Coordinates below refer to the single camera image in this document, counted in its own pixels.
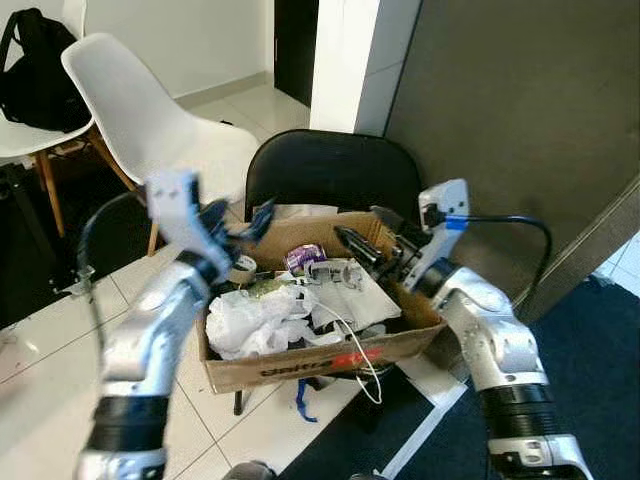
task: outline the black chair backrest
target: black chair backrest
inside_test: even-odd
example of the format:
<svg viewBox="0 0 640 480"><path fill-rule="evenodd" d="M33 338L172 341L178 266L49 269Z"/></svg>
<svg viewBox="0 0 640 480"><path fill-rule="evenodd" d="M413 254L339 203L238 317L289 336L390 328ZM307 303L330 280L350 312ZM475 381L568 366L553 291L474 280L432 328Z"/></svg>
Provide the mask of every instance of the black chair backrest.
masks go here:
<svg viewBox="0 0 640 480"><path fill-rule="evenodd" d="M420 178L413 159L384 138L316 130L291 130L256 152L247 174L245 221L257 207L331 205L368 211L371 205L418 220Z"/></svg>

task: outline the white plastic chair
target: white plastic chair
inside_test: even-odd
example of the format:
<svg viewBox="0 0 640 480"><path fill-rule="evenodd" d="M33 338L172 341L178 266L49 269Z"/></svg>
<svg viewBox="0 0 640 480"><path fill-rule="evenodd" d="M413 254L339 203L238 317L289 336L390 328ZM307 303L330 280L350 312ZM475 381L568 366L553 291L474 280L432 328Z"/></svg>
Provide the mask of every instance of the white plastic chair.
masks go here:
<svg viewBox="0 0 640 480"><path fill-rule="evenodd" d="M86 12L86 0L64 1L62 7L62 23L76 38L84 37ZM22 123L10 122L4 117L4 114L0 110L0 158L34 155L36 169L40 176L40 184L41 187L46 189L49 194L49 201L56 221L56 227L58 234L61 237L64 236L64 220L62 217L62 211L60 210L60 204L58 202L58 194L47 150L87 133L92 125L93 119L91 119L82 128L73 132L53 132L30 127ZM129 189L134 189L135 186L122 172L118 171L119 169L117 165L113 162L113 159L106 147L104 147L104 144L102 144L102 140L100 139L98 132L92 130L89 132L88 137L89 141L94 145L98 153L105 159L111 168L116 170L116 173L125 182L127 187Z"/></svg>
<svg viewBox="0 0 640 480"><path fill-rule="evenodd" d="M84 98L120 168L136 183L161 168L200 176L200 199L242 199L258 149L249 132L183 110L124 45L97 33L74 43L62 64ZM152 229L150 254L157 227Z"/></svg>

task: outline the white cable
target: white cable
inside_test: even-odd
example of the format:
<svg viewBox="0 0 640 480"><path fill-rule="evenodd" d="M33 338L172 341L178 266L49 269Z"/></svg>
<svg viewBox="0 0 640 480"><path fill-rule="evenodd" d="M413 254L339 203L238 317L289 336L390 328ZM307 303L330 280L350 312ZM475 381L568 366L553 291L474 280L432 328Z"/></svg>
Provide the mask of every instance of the white cable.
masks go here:
<svg viewBox="0 0 640 480"><path fill-rule="evenodd" d="M380 379L378 378L378 374L376 373L375 369L373 368L373 365L371 364L371 361L367 357L367 354L364 353L364 350L362 348L362 345L360 345L360 341L358 340L358 337L356 337L356 334L351 329L349 324L344 320L344 318L342 318L340 315L338 315L336 312L331 310L326 305L323 305L322 303L317 303L316 305L319 306L319 307L324 308L327 312L329 312L331 315L333 315L338 320L340 320L342 322L342 324L347 328L347 330L349 331L351 336L353 337L353 341L355 342L356 346L358 347L358 350L360 350L360 354L362 355L362 358L364 358L364 361L367 362L367 366L369 367L369 370L371 370L371 375L373 375L373 378L376 381L376 387L378 388L378 398L373 398L373 396L367 390L367 387L365 386L364 382L357 375L356 375L356 380L358 381L358 384L360 384L360 388L362 389L364 394L369 398L369 400L371 400L376 405L381 405L382 404L382 387L380 386Z"/></svg>

